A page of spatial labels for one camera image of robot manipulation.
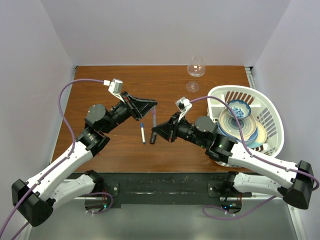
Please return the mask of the white pen blue tip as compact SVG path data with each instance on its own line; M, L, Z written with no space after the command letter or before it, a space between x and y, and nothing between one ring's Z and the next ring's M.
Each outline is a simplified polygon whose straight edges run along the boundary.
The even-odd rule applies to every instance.
M144 127L140 127L141 130L141 139L142 139L142 143L146 144L146 138L145 138L145 131L144 131Z

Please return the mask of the purple pen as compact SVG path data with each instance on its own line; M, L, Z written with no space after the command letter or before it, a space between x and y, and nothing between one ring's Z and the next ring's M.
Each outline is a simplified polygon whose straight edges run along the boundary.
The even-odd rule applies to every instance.
M152 127L157 126L157 118L155 114L152 114Z

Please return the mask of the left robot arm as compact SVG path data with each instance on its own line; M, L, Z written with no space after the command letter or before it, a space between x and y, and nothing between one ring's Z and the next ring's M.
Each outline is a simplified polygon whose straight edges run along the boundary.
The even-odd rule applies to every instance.
M103 104L92 105L84 119L83 131L72 139L70 147L53 163L26 181L11 186L12 203L33 227L43 224L55 209L82 195L99 196L104 184L94 171L72 182L63 181L78 167L95 157L110 141L107 134L129 118L141 120L155 106L154 99L138 98L126 91L111 110Z

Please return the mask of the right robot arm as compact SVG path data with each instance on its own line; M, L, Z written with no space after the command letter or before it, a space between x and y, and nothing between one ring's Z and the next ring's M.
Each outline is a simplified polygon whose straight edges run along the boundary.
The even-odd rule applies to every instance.
M181 138L199 146L216 162L237 165L256 173L249 176L231 172L222 185L227 196L262 193L279 197L298 209L309 208L314 187L318 185L309 162L289 162L249 150L236 139L219 133L218 126L208 116L200 116L195 123L189 123L176 112L151 130L170 143Z

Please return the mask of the green highlighter pen black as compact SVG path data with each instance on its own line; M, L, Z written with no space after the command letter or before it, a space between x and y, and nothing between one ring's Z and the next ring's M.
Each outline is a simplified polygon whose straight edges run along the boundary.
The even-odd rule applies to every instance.
M151 133L151 136L150 136L150 140L149 140L149 143L154 145L155 142L156 142L156 138L157 138L157 134L155 132L152 132Z

